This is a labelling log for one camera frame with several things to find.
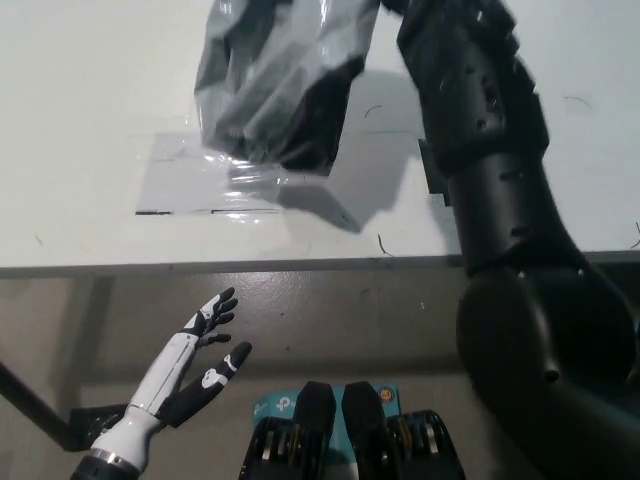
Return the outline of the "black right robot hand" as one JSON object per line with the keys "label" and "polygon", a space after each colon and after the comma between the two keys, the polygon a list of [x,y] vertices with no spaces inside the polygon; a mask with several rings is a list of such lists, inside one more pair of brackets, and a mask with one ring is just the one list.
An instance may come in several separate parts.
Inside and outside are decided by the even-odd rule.
{"label": "black right robot hand", "polygon": [[442,8],[464,7],[475,8],[486,7],[492,1],[436,1],[436,0],[381,0],[381,4],[387,9],[401,16],[406,15],[411,10],[423,9],[425,11],[440,11]]}

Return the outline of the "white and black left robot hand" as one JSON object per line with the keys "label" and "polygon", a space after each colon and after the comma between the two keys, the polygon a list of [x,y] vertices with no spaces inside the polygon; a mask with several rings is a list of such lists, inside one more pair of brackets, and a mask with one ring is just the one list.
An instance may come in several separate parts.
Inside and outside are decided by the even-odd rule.
{"label": "white and black left robot hand", "polygon": [[142,473],[148,466],[152,437],[166,426],[179,427],[220,394],[251,353],[251,343],[237,344],[191,384],[181,383],[200,349],[231,339],[215,328],[233,320],[237,304],[230,287],[191,316],[152,362],[122,419],[93,442],[91,456]]}

